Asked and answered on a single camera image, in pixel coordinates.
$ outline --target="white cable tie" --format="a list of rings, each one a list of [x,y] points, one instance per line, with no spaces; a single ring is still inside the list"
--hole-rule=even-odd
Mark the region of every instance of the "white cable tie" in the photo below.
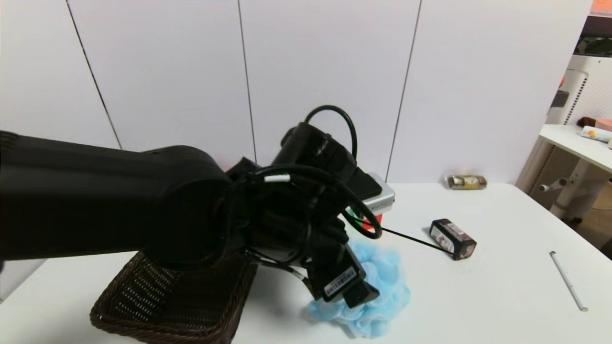
[[[291,176],[288,174],[276,174],[275,176],[265,176],[265,183],[278,183],[278,182],[289,182],[291,180]]]

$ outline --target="pink object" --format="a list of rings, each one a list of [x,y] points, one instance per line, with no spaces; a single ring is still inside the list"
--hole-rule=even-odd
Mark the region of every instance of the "pink object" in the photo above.
[[[598,118],[595,121],[595,128],[601,128],[612,132],[612,118]]]

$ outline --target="label sticker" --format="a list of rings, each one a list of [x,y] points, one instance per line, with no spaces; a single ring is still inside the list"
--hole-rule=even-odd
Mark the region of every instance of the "label sticker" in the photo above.
[[[354,277],[357,276],[355,269],[353,267],[349,267],[345,272],[342,272],[338,277],[336,277],[333,281],[329,282],[328,285],[325,286],[325,293],[327,296],[331,296],[338,289],[342,288],[343,285],[350,282]]]
[[[446,237],[446,235],[444,235],[444,233],[440,232],[439,229],[437,229],[436,227],[434,227],[431,230],[431,237],[443,248],[446,249],[448,252],[453,253],[455,252],[455,244],[453,244],[452,241],[450,241],[449,238]]]

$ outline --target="white wall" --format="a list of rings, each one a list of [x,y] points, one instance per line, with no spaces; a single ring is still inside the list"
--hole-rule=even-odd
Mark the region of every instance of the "white wall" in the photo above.
[[[255,158],[237,1],[69,3],[124,149]]]
[[[286,131],[332,104],[353,119],[358,163],[382,177],[395,132],[419,0],[241,1],[257,160]],[[350,149],[340,116],[311,122]]]
[[[514,183],[591,0],[423,0],[388,182]]]
[[[3,0],[0,130],[108,148],[117,140],[64,0]],[[6,299],[44,260],[6,262]]]

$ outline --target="barcode label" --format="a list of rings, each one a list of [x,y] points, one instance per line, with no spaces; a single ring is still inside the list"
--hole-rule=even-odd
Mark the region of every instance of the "barcode label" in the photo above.
[[[352,266],[349,267],[345,272],[342,272],[338,277],[325,286],[325,293],[327,296],[331,296],[338,289],[342,288],[343,285],[350,282],[355,276],[357,276],[355,269],[353,269]]]

